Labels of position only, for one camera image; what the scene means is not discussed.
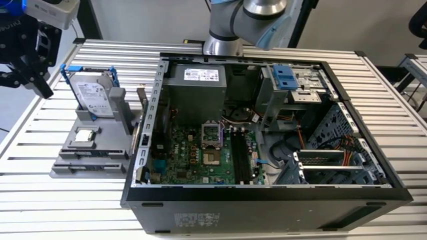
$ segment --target white label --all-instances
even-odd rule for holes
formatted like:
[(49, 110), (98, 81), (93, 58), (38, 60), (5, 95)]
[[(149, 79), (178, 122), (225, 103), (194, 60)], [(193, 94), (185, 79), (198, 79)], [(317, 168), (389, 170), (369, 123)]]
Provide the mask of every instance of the white label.
[(253, 117), (252, 117), (252, 122), (257, 123), (260, 119), (260, 116), (254, 113)]
[(218, 71), (214, 69), (186, 68), (183, 73), (183, 80), (218, 82)]
[(174, 213), (177, 227), (216, 227), (220, 221), (220, 213)]
[(103, 87), (97, 83), (87, 82), (77, 82), (75, 85), (86, 110), (98, 117), (111, 117), (113, 111)]

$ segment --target ram slot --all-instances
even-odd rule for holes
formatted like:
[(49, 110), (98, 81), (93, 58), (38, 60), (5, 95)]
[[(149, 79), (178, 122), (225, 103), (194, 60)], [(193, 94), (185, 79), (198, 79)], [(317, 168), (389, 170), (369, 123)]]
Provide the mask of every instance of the ram slot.
[(230, 154), (234, 183), (249, 184), (250, 181), (250, 165), (246, 152), (246, 141), (241, 131), (229, 133), (230, 135)]

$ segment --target power supply label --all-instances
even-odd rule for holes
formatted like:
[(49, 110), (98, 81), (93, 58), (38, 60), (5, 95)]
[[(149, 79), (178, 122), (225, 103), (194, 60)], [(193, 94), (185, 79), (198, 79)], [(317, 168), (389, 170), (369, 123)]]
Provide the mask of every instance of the power supply label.
[(183, 80), (218, 82), (218, 71), (214, 69), (186, 68), (183, 72)]

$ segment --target open computer chassis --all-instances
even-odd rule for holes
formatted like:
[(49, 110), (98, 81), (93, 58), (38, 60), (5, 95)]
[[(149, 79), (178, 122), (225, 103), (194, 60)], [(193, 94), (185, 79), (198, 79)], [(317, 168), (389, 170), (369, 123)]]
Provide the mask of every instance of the open computer chassis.
[[(151, 125), (163, 78), (171, 64), (318, 65), (365, 140), (388, 187), (309, 185), (149, 185), (135, 179), (147, 158)], [(129, 164), (121, 206), (130, 208), (146, 233), (293, 233), (348, 231), (412, 200), (326, 62), (161, 53), (150, 100), (145, 106), (138, 152)]]

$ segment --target motherboard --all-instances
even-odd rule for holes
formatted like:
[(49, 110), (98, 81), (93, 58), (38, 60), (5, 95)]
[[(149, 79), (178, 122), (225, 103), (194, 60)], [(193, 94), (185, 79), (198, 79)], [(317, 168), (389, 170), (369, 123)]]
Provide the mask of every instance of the motherboard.
[[(237, 152), (244, 153), (238, 159)], [(153, 160), (149, 181), (162, 185), (260, 185), (264, 177), (262, 167), (256, 165), (257, 156), (252, 131), (224, 129), (213, 122), (201, 127), (175, 126), (170, 131), (167, 159)]]

